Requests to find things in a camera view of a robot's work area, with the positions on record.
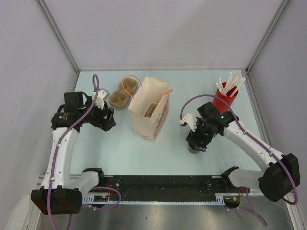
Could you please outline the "single black paper cup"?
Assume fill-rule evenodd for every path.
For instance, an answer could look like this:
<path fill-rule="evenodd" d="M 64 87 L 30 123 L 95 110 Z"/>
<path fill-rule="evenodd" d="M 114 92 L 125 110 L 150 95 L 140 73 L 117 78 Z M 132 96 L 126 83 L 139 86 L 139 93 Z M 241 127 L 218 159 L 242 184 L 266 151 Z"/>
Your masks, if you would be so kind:
<path fill-rule="evenodd" d="M 194 147 L 193 145 L 188 145 L 188 149 L 192 154 L 198 154 L 200 152 L 203 152 L 202 149 L 199 149 L 197 147 Z"/>

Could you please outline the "beige paper takeout bag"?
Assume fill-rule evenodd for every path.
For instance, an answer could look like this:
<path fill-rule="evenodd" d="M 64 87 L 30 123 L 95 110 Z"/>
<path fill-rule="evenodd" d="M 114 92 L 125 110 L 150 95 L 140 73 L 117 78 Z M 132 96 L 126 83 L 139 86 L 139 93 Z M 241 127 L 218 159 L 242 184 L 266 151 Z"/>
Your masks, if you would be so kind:
<path fill-rule="evenodd" d="M 154 142 L 169 113 L 170 93 L 169 82 L 147 76 L 143 81 L 137 79 L 136 90 L 128 81 L 127 75 L 120 84 L 124 92 L 131 97 L 128 112 L 137 136 Z"/>

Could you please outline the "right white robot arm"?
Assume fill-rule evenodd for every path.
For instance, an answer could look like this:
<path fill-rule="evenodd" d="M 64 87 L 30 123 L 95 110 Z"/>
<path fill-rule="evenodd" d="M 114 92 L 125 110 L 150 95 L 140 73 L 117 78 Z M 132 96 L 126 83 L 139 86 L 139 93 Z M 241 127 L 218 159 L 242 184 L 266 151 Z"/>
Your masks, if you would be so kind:
<path fill-rule="evenodd" d="M 189 126 L 186 137 L 192 151 L 205 152 L 216 135 L 221 135 L 240 147 L 260 168 L 259 171 L 232 167 L 224 172 L 221 186 L 226 192 L 238 187 L 261 191 L 272 202 L 277 202 L 300 185 L 298 158 L 283 154 L 252 134 L 232 110 L 220 113 L 211 103 L 198 109 L 199 116 L 181 114 L 180 125 Z"/>

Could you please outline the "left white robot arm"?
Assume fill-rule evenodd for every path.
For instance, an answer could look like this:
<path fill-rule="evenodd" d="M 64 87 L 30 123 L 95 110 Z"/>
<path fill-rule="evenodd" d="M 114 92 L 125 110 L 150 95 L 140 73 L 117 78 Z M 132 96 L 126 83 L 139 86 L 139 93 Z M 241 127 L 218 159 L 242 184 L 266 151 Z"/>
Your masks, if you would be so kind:
<path fill-rule="evenodd" d="M 107 105 L 109 92 L 99 89 L 88 96 L 84 92 L 66 92 L 51 119 L 52 149 L 46 175 L 39 189 L 31 192 L 31 200 L 44 215 L 77 214 L 83 198 L 94 189 L 99 192 L 106 186 L 101 168 L 87 168 L 71 182 L 73 149 L 83 124 L 91 124 L 103 131 L 116 125 L 114 110 Z"/>

